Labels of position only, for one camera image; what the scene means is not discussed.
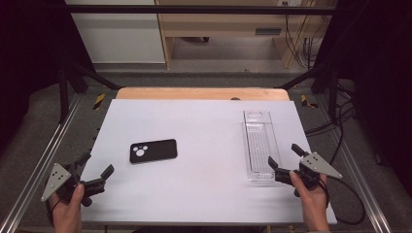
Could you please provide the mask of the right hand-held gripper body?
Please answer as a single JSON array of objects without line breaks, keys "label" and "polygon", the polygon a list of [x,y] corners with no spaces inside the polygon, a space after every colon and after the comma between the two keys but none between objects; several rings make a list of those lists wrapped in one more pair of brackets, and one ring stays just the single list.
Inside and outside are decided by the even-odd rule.
[{"label": "right hand-held gripper body", "polygon": [[[318,186],[320,174],[336,179],[343,178],[336,169],[316,152],[304,155],[299,161],[299,167],[294,172],[299,175],[305,187],[309,190],[313,190]],[[290,170],[280,168],[278,164],[275,164],[275,181],[292,185]]]}]

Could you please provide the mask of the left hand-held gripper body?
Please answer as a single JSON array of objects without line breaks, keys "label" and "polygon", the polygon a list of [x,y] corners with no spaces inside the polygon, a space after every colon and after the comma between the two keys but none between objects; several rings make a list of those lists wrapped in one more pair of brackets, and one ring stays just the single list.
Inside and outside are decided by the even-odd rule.
[{"label": "left hand-held gripper body", "polygon": [[73,192],[79,183],[82,183],[85,187],[82,205],[89,207],[92,204],[91,196],[105,191],[106,172],[103,172],[95,180],[85,182],[81,180],[79,163],[75,162],[66,165],[55,163],[46,182],[41,201],[46,202],[55,193],[60,199],[70,202]]}]

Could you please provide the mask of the clear plastic packaging box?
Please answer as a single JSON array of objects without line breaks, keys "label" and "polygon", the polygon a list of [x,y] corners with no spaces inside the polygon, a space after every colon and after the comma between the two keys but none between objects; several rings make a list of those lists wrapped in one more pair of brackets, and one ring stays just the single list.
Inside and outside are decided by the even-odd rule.
[{"label": "clear plastic packaging box", "polygon": [[279,151],[271,114],[267,110],[245,110],[243,118],[248,179],[250,182],[272,182],[275,172],[268,159],[277,159]]}]

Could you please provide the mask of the person's left hand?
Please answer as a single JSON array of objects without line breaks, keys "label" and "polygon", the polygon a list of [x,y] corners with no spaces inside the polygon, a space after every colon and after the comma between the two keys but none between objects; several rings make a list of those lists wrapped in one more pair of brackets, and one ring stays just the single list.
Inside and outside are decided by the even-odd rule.
[{"label": "person's left hand", "polygon": [[81,202],[84,193],[84,186],[78,184],[68,204],[61,202],[57,194],[51,195],[54,233],[82,233]]}]

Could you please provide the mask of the person's right hand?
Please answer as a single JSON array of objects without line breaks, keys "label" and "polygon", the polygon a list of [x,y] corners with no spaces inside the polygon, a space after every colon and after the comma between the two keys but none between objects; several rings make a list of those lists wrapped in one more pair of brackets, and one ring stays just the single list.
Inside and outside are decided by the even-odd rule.
[{"label": "person's right hand", "polygon": [[295,172],[290,172],[293,186],[296,188],[302,205],[302,215],[309,232],[327,232],[329,225],[326,218],[326,194],[318,186],[310,191]]}]

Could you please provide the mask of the yellow black tape marker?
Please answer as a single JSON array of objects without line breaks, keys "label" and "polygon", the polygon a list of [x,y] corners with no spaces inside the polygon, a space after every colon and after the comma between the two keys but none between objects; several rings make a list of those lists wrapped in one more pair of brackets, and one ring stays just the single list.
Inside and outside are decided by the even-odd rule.
[{"label": "yellow black tape marker", "polygon": [[306,98],[306,95],[301,95],[301,105],[302,105],[303,107],[310,107],[310,108],[313,108],[313,109],[319,108],[319,105],[318,105],[318,104],[316,104],[316,103],[309,103],[308,100],[307,100],[307,98]]},{"label": "yellow black tape marker", "polygon": [[97,96],[96,100],[95,100],[95,103],[94,103],[92,109],[93,109],[93,110],[98,110],[99,107],[101,106],[104,98],[105,98],[105,94],[104,94],[104,93],[99,94],[99,95]]}]

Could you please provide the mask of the black stand leg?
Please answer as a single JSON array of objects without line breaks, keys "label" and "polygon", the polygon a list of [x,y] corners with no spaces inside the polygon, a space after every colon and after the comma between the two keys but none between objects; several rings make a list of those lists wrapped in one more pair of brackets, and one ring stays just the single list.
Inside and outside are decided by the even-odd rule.
[{"label": "black stand leg", "polygon": [[314,82],[311,86],[311,90],[314,94],[324,94],[325,91],[328,90],[327,115],[329,116],[331,121],[336,124],[338,78],[333,65],[326,65],[325,63],[322,63],[298,76],[297,78],[280,85],[280,88],[289,90],[290,88],[308,80],[309,78],[314,79]]},{"label": "black stand leg", "polygon": [[60,120],[62,123],[69,115],[69,100],[68,100],[68,86],[70,83],[76,93],[85,93],[88,89],[88,85],[85,83],[83,76],[92,78],[98,83],[112,90],[120,90],[121,86],[112,83],[105,78],[98,75],[95,71],[87,69],[80,64],[72,63],[67,66],[61,66],[58,70],[58,84],[59,84],[59,97],[60,97]]}]

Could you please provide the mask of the white board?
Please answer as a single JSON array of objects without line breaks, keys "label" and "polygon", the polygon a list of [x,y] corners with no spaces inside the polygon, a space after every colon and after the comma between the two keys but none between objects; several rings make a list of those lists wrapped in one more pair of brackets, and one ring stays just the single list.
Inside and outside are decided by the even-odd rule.
[{"label": "white board", "polygon": [[[105,191],[82,210],[85,222],[109,224],[264,225],[302,220],[291,186],[250,182],[243,112],[271,114],[277,163],[295,169],[292,144],[309,148],[292,101],[121,100],[111,102],[82,174],[112,164]],[[173,159],[132,164],[135,143],[175,139]]]}]

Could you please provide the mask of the wooden table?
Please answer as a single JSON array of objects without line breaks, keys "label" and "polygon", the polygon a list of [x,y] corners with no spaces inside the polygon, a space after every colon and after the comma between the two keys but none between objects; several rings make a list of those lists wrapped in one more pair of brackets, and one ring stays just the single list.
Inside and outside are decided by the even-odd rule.
[{"label": "wooden table", "polygon": [[124,87],[117,99],[289,101],[284,89],[257,87]]}]

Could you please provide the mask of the black curtain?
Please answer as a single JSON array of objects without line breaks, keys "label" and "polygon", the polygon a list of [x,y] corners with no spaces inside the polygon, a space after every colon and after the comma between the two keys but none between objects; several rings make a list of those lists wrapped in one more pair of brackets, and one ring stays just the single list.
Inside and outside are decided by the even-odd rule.
[{"label": "black curtain", "polygon": [[57,83],[58,65],[43,33],[25,12],[39,4],[65,0],[0,0],[0,150],[17,132],[30,95]]},{"label": "black curtain", "polygon": [[355,84],[374,144],[412,197],[412,0],[338,0],[317,61],[338,42],[335,70]]}]

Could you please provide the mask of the white cabinet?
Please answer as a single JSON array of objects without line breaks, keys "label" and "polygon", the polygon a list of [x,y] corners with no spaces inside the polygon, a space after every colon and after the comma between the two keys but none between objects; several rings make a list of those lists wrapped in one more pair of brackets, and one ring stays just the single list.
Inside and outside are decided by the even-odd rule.
[{"label": "white cabinet", "polygon": [[156,14],[72,14],[91,61],[164,63]]}]

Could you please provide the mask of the light wooden desk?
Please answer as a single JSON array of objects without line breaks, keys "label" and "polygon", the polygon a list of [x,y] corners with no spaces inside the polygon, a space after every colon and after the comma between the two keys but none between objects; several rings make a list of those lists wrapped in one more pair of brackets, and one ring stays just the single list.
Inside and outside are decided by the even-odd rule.
[{"label": "light wooden desk", "polygon": [[[338,0],[154,0],[158,6],[334,7]],[[289,69],[306,38],[324,37],[330,16],[160,14],[163,37],[268,37]]]}]

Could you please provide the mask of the black horizontal bar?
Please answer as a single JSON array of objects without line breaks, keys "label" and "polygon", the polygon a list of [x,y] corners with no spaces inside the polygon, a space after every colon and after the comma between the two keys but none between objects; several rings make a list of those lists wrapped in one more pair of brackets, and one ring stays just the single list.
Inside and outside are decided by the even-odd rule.
[{"label": "black horizontal bar", "polygon": [[70,13],[85,14],[228,14],[228,15],[334,15],[335,8],[190,6],[190,5],[66,5]]}]

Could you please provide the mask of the aluminium rail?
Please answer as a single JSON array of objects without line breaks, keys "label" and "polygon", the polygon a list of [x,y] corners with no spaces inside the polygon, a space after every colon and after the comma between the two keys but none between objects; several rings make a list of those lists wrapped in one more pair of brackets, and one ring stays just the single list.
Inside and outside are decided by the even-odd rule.
[{"label": "aluminium rail", "polygon": [[0,223],[0,233],[15,233],[17,227],[24,216],[36,190],[41,186],[43,177],[54,158],[54,155],[62,142],[70,123],[78,110],[79,104],[82,102],[83,95],[75,94],[69,105],[67,117],[62,120],[53,131],[48,144],[42,152],[41,157],[36,162],[36,166],[30,173],[30,177],[24,184],[21,193],[16,199],[15,204],[8,211],[4,220]]},{"label": "aluminium rail", "polygon": [[331,123],[330,132],[333,140],[336,143],[336,150],[333,153],[332,164],[335,164],[336,159],[340,159],[348,173],[353,189],[356,191],[360,200],[364,204],[365,214],[373,226],[374,233],[393,233],[387,218],[381,210],[375,195],[372,192],[370,185],[367,183],[366,177],[361,171],[360,165],[356,162],[348,144],[345,142],[343,120],[349,117],[349,113],[353,113],[354,106],[350,101],[340,104],[337,109],[337,123],[334,124],[327,115],[327,100],[324,96],[316,95],[316,100],[326,120]]}]

